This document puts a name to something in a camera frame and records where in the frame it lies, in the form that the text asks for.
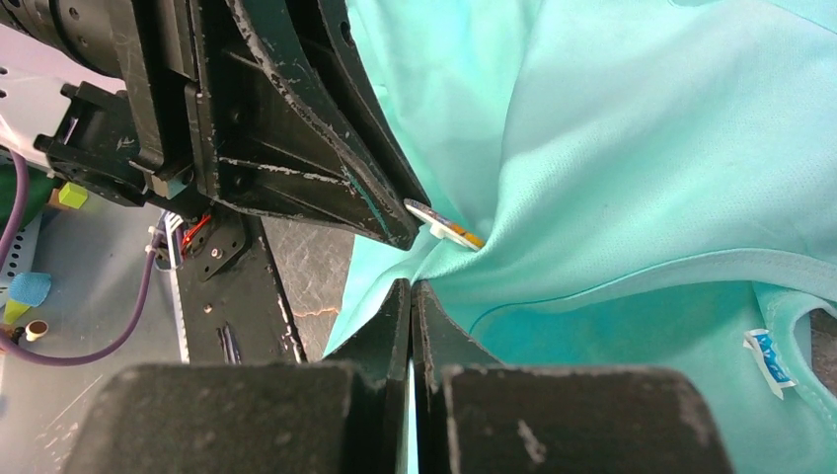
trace clothing tag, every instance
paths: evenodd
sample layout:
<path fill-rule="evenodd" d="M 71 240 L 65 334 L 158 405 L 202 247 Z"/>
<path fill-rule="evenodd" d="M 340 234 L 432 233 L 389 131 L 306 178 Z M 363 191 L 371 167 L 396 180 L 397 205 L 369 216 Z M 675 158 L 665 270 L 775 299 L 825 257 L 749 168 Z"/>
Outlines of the clothing tag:
<path fill-rule="evenodd" d="M 430 234 L 437 239 L 448 239 L 471 250 L 480 250 L 486 246 L 483 239 L 468 232 L 461 225 L 442 216 L 435 210 L 413 199 L 404 199 L 404 206 L 415 217 L 430 224 Z"/>
<path fill-rule="evenodd" d="M 776 351 L 773 350 L 773 339 L 770 338 L 770 331 L 766 329 L 753 329 L 744 333 L 744 346 L 752 350 L 753 357 L 761 369 L 770 391 L 784 400 L 782 389 L 796 386 L 785 371 L 779 366 L 776 358 Z"/>

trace red wire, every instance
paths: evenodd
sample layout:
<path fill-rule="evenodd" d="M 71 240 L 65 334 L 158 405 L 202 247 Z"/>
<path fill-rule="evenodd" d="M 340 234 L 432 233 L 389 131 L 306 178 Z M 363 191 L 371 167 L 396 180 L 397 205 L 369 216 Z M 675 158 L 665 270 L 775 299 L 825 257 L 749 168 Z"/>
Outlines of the red wire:
<path fill-rule="evenodd" d="M 196 234 L 198 230 L 200 230 L 204 225 L 206 225 L 206 222 L 209 222 L 209 219 L 211 218 L 212 215 L 206 214 L 204 217 L 200 219 L 200 221 L 197 224 L 194 225 L 193 228 L 187 231 L 186 235 L 184 235 L 183 242 L 181 242 L 181 252 L 183 254 L 186 253 L 186 248 L 191 243 L 191 238 L 194 237 L 194 234 Z"/>

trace yellow foam block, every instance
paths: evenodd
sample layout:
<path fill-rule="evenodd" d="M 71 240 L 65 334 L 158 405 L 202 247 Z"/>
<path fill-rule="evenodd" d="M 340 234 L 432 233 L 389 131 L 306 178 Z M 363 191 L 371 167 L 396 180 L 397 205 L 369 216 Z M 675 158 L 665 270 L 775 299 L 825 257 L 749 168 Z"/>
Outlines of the yellow foam block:
<path fill-rule="evenodd" d="M 87 200 L 87 190 L 72 183 L 65 184 L 58 192 L 58 202 L 78 209 Z"/>
<path fill-rule="evenodd" d="M 3 312 L 3 322 L 6 324 L 15 324 L 15 322 L 24 315 L 32 306 L 19 303 L 17 301 L 6 301 L 6 310 Z"/>

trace cable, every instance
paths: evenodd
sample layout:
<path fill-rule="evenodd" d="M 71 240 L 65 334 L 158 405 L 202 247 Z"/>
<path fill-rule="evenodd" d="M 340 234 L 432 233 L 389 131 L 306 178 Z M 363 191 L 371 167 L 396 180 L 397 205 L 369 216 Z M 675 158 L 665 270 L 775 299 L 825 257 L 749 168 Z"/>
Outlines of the cable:
<path fill-rule="evenodd" d="M 187 231 L 186 236 L 183 238 L 183 242 L 181 243 L 181 256 L 182 256 L 182 257 L 185 257 L 185 256 L 186 256 L 186 251 L 187 251 L 187 250 L 189 249 L 189 247 L 191 246 L 191 239 L 193 239 L 193 238 L 194 238 L 195 234 L 197 234 L 197 231 L 199 231 L 200 229 L 202 229 L 202 228 L 203 228 L 203 226 L 204 226 L 204 225 L 206 225 L 206 222 L 209 222 L 209 219 L 211 219 L 211 218 L 212 218 L 212 215 L 211 215 L 211 214 L 206 214 L 206 215 L 205 215 L 205 216 L 204 216 L 204 217 L 200 220 L 200 222 L 198 222 L 197 224 L 195 224 L 193 228 L 191 228 L 191 229 L 189 229 L 189 230 Z"/>
<path fill-rule="evenodd" d="M 12 213 L 9 216 L 9 221 L 6 223 L 6 229 L 0 237 L 0 267 L 6 261 L 6 256 L 9 254 L 9 249 L 12 247 L 12 241 L 17 234 L 17 229 L 20 228 L 23 221 L 24 209 L 26 209 L 27 193 L 29 192 L 29 173 L 27 172 L 26 160 L 21 155 L 12 152 L 12 161 L 15 163 L 15 171 L 17 174 L 17 191 L 15 192 L 15 202 L 12 206 Z M 142 274 L 142 283 L 139 286 L 139 295 L 136 298 L 136 305 L 133 308 L 133 315 L 131 315 L 128 326 L 124 332 L 119 335 L 106 348 L 89 355 L 80 355 L 75 357 L 54 357 L 50 355 L 40 355 L 32 353 L 15 345 L 7 336 L 0 335 L 0 349 L 6 351 L 6 354 L 16 356 L 28 362 L 37 363 L 40 365 L 52 365 L 59 367 L 68 367 L 72 365 L 83 365 L 85 363 L 94 362 L 115 352 L 124 344 L 130 337 L 133 330 L 139 322 L 139 317 L 142 315 L 142 308 L 145 306 L 145 298 L 148 296 L 148 283 L 151 280 L 151 269 L 154 267 L 154 256 L 156 253 L 153 249 L 160 245 L 163 240 L 163 234 L 157 232 L 154 235 L 154 240 L 151 242 L 152 251 L 148 253 L 145 259 L 145 270 Z"/>

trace black cylinder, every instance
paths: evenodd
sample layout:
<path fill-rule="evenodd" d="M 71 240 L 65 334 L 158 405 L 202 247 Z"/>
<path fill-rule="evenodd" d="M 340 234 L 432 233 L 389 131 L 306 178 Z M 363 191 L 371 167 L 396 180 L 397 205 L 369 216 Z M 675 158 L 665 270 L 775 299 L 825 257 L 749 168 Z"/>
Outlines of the black cylinder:
<path fill-rule="evenodd" d="M 52 46 L 79 64 L 120 77 L 108 0 L 0 0 L 0 25 Z"/>

